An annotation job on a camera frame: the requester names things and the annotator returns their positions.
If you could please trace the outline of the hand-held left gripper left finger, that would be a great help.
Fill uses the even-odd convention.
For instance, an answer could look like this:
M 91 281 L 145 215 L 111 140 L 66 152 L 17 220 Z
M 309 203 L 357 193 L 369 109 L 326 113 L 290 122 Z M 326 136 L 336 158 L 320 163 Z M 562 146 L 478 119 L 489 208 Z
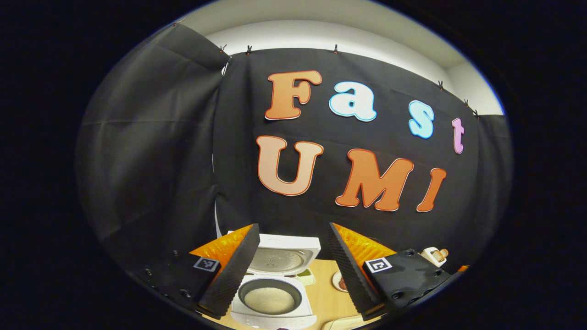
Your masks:
M 220 319 L 259 244 L 259 226 L 250 224 L 191 252 L 175 253 L 139 268 L 133 277 L 184 310 Z

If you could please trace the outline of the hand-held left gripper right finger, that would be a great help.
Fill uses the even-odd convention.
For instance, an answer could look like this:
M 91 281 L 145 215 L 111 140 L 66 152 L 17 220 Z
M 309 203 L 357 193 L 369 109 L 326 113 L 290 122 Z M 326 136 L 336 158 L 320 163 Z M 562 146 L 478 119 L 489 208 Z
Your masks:
M 452 283 L 452 275 L 413 249 L 395 252 L 329 224 L 328 244 L 352 303 L 365 321 L 406 314 Z

